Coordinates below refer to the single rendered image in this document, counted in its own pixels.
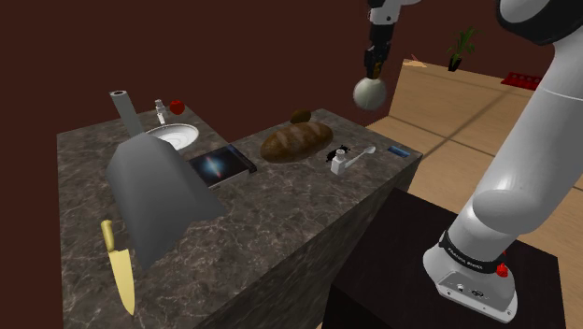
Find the pale grey-green ball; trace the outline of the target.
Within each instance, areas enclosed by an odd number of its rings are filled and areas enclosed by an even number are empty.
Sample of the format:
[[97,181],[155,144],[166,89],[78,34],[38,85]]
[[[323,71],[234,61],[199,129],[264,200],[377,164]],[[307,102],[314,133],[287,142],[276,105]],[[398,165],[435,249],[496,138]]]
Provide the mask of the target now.
[[354,87],[353,100],[364,110],[377,110],[387,97],[386,85],[381,79],[361,79]]

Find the green plant in black pot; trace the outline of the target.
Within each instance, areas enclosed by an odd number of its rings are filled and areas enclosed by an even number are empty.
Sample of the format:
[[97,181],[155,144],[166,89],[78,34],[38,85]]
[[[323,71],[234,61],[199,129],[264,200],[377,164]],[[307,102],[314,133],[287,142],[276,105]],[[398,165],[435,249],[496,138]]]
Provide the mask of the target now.
[[476,51],[475,45],[471,42],[471,38],[480,33],[480,30],[477,30],[473,26],[469,26],[465,30],[461,30],[457,35],[456,43],[449,47],[447,53],[452,52],[449,63],[448,63],[448,71],[455,72],[463,59],[462,53],[466,51],[468,54],[472,54]]

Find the white spoon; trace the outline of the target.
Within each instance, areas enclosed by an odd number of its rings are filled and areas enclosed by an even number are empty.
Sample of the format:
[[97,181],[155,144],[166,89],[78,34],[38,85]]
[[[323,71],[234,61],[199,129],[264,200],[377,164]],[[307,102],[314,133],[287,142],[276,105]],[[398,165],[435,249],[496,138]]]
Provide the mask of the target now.
[[375,146],[367,147],[359,155],[355,156],[354,158],[352,158],[351,160],[349,160],[348,162],[346,162],[346,167],[352,166],[357,160],[359,160],[365,154],[373,154],[375,151],[376,151],[376,147]]

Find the small black jagged object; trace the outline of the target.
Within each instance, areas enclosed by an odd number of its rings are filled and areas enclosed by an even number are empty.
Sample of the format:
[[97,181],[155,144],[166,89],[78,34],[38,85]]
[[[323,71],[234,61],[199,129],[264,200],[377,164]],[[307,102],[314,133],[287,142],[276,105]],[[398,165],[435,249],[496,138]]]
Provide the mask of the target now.
[[339,150],[342,150],[342,151],[344,152],[344,154],[343,154],[343,159],[346,159],[346,153],[347,153],[348,151],[350,151],[350,148],[349,148],[349,147],[347,147],[347,146],[345,146],[345,145],[341,145],[340,147],[338,147],[338,148],[336,148],[336,149],[334,149],[334,150],[331,150],[331,151],[330,151],[330,152],[327,154],[326,161],[327,161],[327,162],[331,162],[331,161],[333,160],[333,158],[334,158],[334,157],[337,155],[337,152],[338,152]]

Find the brown bread loaf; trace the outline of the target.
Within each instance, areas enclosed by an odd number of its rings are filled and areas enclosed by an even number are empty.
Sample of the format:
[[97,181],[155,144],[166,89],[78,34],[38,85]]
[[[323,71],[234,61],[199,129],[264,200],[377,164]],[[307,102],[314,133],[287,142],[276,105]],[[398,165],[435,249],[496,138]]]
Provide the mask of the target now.
[[286,164],[304,160],[327,148],[334,139],[332,129],[320,122],[300,122],[275,131],[262,144],[265,161]]

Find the small white shaker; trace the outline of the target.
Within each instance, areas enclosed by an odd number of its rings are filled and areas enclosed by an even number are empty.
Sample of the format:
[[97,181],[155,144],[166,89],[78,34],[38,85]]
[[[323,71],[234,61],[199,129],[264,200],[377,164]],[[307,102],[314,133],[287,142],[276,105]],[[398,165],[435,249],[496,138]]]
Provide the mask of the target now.
[[336,175],[341,175],[346,169],[347,159],[343,159],[343,154],[344,152],[339,150],[331,162],[331,171]]

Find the red tray with holes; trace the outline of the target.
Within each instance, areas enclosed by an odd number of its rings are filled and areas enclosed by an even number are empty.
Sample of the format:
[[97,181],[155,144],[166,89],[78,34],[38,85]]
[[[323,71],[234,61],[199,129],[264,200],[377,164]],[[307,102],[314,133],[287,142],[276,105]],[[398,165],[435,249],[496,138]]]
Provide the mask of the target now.
[[501,83],[508,86],[518,87],[525,90],[535,91],[541,81],[540,77],[510,72]]

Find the book with galaxy cover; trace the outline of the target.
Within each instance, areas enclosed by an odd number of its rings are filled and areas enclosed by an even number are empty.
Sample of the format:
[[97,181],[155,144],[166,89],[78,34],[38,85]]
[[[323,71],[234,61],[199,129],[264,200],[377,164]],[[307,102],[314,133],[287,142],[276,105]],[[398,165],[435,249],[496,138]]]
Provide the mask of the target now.
[[231,144],[194,157],[188,163],[209,189],[244,180],[257,171],[257,166]]

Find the dark robot stand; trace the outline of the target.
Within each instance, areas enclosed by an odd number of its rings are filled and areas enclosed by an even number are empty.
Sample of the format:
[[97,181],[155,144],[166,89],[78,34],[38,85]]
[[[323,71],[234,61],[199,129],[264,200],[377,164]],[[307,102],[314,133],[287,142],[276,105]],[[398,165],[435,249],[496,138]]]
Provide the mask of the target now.
[[566,329],[557,257],[519,240],[506,251],[518,291],[512,322],[438,293],[422,256],[455,217],[393,190],[336,275],[321,329]]

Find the grey range hood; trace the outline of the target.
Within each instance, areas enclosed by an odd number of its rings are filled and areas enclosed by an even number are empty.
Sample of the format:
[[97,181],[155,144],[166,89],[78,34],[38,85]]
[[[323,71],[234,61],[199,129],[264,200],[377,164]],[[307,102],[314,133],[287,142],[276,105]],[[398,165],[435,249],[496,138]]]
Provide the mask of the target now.
[[107,182],[140,266],[146,270],[182,238],[192,222],[226,209],[175,148],[144,131],[126,91],[110,94],[130,138],[116,148]]

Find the yellow kitchen knife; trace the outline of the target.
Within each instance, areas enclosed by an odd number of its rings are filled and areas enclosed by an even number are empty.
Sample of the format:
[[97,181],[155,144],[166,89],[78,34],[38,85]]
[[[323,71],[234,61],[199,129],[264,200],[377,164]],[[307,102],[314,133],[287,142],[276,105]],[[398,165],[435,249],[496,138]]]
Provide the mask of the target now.
[[112,221],[103,220],[100,223],[105,241],[108,258],[111,264],[114,280],[121,302],[130,315],[135,314],[135,282],[133,268],[128,249],[116,250],[112,231]]

